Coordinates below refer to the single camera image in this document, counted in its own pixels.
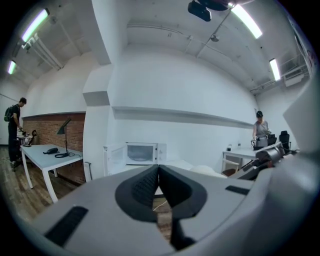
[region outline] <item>ceiling beam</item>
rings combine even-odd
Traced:
[[[71,2],[84,37],[96,60],[100,65],[110,64],[110,57],[97,23],[93,2],[91,0],[72,0]]]

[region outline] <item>wooden floor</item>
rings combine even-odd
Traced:
[[[28,164],[28,171],[33,185],[29,188],[23,165],[11,168],[8,148],[0,146],[0,189],[7,198],[11,209],[26,222],[31,222],[46,207],[53,204],[47,190],[42,171],[35,165]],[[55,177],[49,172],[52,187],[58,199],[61,199],[77,187]],[[166,240],[170,241],[172,212],[165,198],[155,198],[153,209],[157,213],[157,226]]]

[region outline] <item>white wall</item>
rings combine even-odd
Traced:
[[[281,131],[287,131],[290,134],[291,149],[297,149],[296,139],[283,117],[284,112],[296,100],[305,83],[298,83],[290,87],[284,85],[270,89],[256,97],[259,109],[263,117],[269,124],[272,133],[279,141]]]
[[[114,107],[169,109],[255,122],[252,94],[221,69],[179,51],[129,45],[118,64]]]
[[[166,143],[167,159],[207,165],[217,173],[222,170],[222,151],[228,144],[249,148],[251,129],[144,120],[117,120],[116,139],[120,142]]]
[[[62,69],[42,75],[30,85],[21,116],[85,112],[83,88],[95,65],[95,57],[87,52],[70,59]]]
[[[126,0],[93,0],[96,22],[112,64],[115,64],[128,44],[127,24],[130,3]]]
[[[107,90],[111,106],[120,110],[192,112],[253,125],[258,108],[253,95],[217,67],[175,50],[147,45],[129,45],[124,50]],[[119,143],[167,143],[168,160],[208,165],[217,172],[221,171],[222,151],[228,144],[233,148],[238,143],[250,147],[251,126],[135,118],[116,116],[108,125],[108,133],[113,131],[108,144],[109,139]]]
[[[8,122],[5,122],[3,116],[6,109],[18,103],[21,97],[26,97],[27,88],[10,78],[0,81],[0,144],[8,144]]]

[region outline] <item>black vent slot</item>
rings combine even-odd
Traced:
[[[58,246],[63,247],[87,212],[88,209],[84,207],[73,207],[46,233],[45,237]]]
[[[195,241],[183,234],[180,220],[197,215],[207,201],[207,191],[191,180],[165,165],[159,166],[159,185],[172,208],[171,244],[181,250]]]
[[[157,215],[152,206],[158,186],[158,165],[153,165],[123,181],[115,190],[115,201],[131,218],[156,223]]]

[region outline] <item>white ceiling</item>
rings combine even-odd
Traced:
[[[41,3],[41,7],[48,8],[50,14],[49,18],[37,29],[37,34],[44,45],[63,65],[69,59],[79,54],[68,40],[61,26],[58,23],[52,24],[51,20],[53,17],[62,23],[82,54],[91,51],[78,23],[75,10],[69,0],[44,1]],[[15,60],[17,69],[14,72],[14,76],[27,86],[52,69],[32,49],[27,52],[21,48]]]
[[[212,20],[205,22],[188,12],[190,1],[132,0],[129,43],[159,45],[184,52],[190,41],[188,36],[192,36],[194,40],[186,53],[197,56],[228,10],[210,10]],[[242,7],[255,20],[262,36],[255,39],[241,20],[231,13],[217,32],[219,42],[210,41],[210,48],[205,47],[199,58],[223,69],[251,90],[273,79],[269,60],[277,59],[281,74],[300,65],[303,60],[296,57],[299,51],[293,30],[277,3],[256,0]]]
[[[211,11],[205,22],[188,12],[191,0],[127,0],[131,19],[127,25],[129,44],[168,47],[197,56],[228,11]],[[70,0],[42,2],[49,18],[38,30],[46,47],[63,64],[78,53],[63,33],[56,17],[82,53],[89,52]],[[255,0],[242,6],[255,20],[262,36],[255,39],[241,20],[231,13],[217,32],[218,42],[210,41],[198,56],[229,73],[248,90],[273,80],[269,60],[276,58],[280,73],[304,64],[293,30],[285,14],[273,0]],[[20,49],[14,76],[29,85],[51,67],[32,50]]]

